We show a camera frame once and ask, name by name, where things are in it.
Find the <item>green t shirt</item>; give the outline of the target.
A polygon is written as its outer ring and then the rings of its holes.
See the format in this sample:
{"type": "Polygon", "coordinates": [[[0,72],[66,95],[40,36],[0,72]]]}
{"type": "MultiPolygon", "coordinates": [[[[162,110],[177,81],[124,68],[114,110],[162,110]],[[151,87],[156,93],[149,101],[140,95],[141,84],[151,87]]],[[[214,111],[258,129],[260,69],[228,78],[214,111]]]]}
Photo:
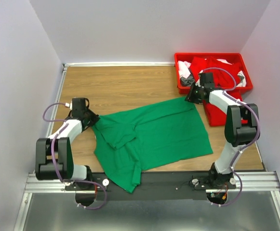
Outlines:
{"type": "Polygon", "coordinates": [[[213,153],[195,105],[183,97],[102,115],[92,130],[105,174],[128,193],[142,171],[213,153]]]}

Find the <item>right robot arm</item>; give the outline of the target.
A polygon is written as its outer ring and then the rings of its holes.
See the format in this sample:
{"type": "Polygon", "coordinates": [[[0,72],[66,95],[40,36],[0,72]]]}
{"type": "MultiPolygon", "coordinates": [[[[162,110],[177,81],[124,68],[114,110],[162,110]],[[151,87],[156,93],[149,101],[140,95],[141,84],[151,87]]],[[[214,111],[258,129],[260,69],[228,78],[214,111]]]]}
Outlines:
{"type": "Polygon", "coordinates": [[[192,84],[185,100],[197,104],[210,103],[226,114],[226,143],[205,178],[205,183],[210,187],[219,188],[230,182],[237,160],[260,136],[258,107],[254,103],[247,104],[234,98],[227,90],[217,88],[211,72],[200,73],[199,79],[200,84],[192,84]]]}

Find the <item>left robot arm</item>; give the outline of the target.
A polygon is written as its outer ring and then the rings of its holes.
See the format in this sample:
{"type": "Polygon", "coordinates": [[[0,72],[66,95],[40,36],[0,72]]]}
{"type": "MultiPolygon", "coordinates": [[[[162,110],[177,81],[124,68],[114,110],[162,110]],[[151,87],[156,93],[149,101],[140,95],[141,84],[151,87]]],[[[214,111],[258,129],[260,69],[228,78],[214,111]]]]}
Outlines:
{"type": "Polygon", "coordinates": [[[89,108],[87,98],[73,98],[70,103],[63,105],[69,109],[69,113],[65,119],[57,120],[62,122],[62,126],[47,138],[39,138],[36,142],[36,178],[61,182],[93,181],[89,166],[74,164],[71,145],[100,117],[89,108]]]}

